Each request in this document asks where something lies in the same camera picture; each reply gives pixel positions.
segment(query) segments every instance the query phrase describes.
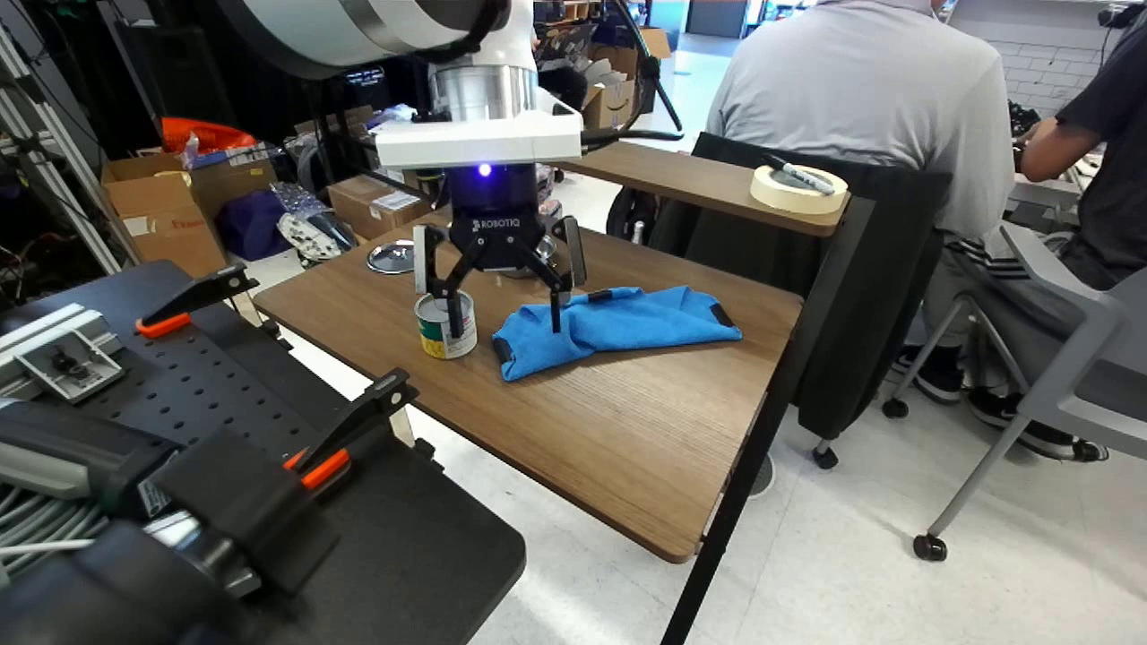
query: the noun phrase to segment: black table surface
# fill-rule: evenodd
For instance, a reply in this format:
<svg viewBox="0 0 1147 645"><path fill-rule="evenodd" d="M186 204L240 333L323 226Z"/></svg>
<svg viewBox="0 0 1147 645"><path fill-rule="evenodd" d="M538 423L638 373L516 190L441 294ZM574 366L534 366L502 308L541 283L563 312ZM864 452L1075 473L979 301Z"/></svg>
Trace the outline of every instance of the black table surface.
<svg viewBox="0 0 1147 645"><path fill-rule="evenodd" d="M194 312L190 333L201 337L197 344L190 344L194 337L165 344L140 340L133 323L168 301L183 283L186 276L176 265L140 265L32 301L7 315L4 326L11 330L61 305L104 312L122 340L115 358L129 376L108 387L108 394L86 401L82 412L161 434L176 444L194 444L201 434L219 426L237 430L237 423L244 423L244 437L251 437L251 444L287 455L308 434L319 434L323 423L341 416L348 405L341 394L301 369L287 355L283 340L258 344L254 326L222 305ZM194 355L211 355L215 348L226 351L226 366L244 387L208 376L197 380L190 394L186 380L197 366L190 348L197 348ZM161 401L143 405L143 387L151 387L147 398L161 387L172 412ZM194 434L183 423L176 423L176 430L183 426L179 434L172 430L168 419L179 416L179 405ZM247 416L233 419L226 405L244 405ZM247 602L247 641L466 641L505 598L527 563L527 545L509 523L455 487L434 459L405 448L387 452L387 459L369 462L369 469L358 469L355 484L323 505L323 516L341 534L333 555L298 598Z"/></svg>

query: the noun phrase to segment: chair armrest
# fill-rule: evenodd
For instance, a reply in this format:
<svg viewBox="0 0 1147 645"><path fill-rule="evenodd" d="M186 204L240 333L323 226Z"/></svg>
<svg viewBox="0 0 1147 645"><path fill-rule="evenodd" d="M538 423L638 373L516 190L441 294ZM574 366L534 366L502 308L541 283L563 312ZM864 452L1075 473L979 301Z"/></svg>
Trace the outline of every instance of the chair armrest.
<svg viewBox="0 0 1147 645"><path fill-rule="evenodd" d="M1004 222L1004 240L1014 247L1014 254L1043 290L1072 301L1082 312L1090 312L1093 305L1108 305L1108 294L1079 283L1079 276L1068 272L1068 265L1039 240L1036 229Z"/></svg>

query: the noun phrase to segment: gray floor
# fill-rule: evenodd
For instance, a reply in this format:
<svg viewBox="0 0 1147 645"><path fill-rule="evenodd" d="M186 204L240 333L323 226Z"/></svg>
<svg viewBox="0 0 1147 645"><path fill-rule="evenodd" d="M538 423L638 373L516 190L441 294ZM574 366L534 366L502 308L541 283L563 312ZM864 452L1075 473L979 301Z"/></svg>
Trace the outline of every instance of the gray floor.
<svg viewBox="0 0 1147 645"><path fill-rule="evenodd" d="M720 57L674 54L667 86L695 133ZM602 226L613 186L570 179L566 211ZM298 265L258 262L276 283ZM308 344L298 355L344 394L366 380ZM1068 466L1014 452L950 530L950 563L910 555L989 434L964 409L910 398L889 423L867 412L821 473L814 437L785 423L774 484L749 502L692 641L1147 641L1147 466L1111 455ZM527 573L477 634L480 645L652 645L688 566L670 566L484 455L452 430L412 419L470 495L527 538Z"/></svg>

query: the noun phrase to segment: cup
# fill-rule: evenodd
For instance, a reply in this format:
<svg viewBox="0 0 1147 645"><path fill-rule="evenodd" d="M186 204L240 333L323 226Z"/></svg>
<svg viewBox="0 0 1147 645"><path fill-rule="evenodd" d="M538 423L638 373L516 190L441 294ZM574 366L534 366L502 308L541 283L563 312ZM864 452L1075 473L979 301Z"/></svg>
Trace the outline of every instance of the cup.
<svg viewBox="0 0 1147 645"><path fill-rule="evenodd" d="M419 344L434 358L462 358L477 348L473 297L459 290L462 330L452 330L448 301L423 294L416 301Z"/></svg>

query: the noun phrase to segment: person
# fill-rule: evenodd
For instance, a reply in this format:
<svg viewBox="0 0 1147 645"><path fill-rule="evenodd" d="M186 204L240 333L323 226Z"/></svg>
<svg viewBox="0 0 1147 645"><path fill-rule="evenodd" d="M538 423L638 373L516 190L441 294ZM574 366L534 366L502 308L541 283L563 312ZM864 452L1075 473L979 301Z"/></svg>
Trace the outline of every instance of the person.
<svg viewBox="0 0 1147 645"><path fill-rule="evenodd" d="M1079 229L1061 247L1061 262L1093 290L1111 290L1125 276L1147 265L1147 14L1118 39L1111 57L1090 79L1090 86L1072 97L1057 115L1032 125L1018 143L1014 165L1025 179L1054 179L1072 168L1082 154L1104 143L1104 165L1097 179L1079 197ZM1032 283L1007 280L993 287L1011 301L1032 330L1065 340L1082 312L1065 312L1047 301ZM1147 412L1147 383L1133 373L1115 373L1097 366L1082 391L1097 401L1125 409L1133 416ZM968 401L975 412L1004 426L1018 405L1018 383L979 383ZM1057 459L1097 459L1090 444L1054 430L1029 426L1025 444Z"/></svg>
<svg viewBox="0 0 1147 645"><path fill-rule="evenodd" d="M710 133L774 151L946 172L939 226L1004 251L1000 219L1014 186L1000 54L946 22L943 0L824 0L756 29L710 111ZM939 262L925 323L939 326L964 283ZM921 373L939 401L961 401L957 323Z"/></svg>

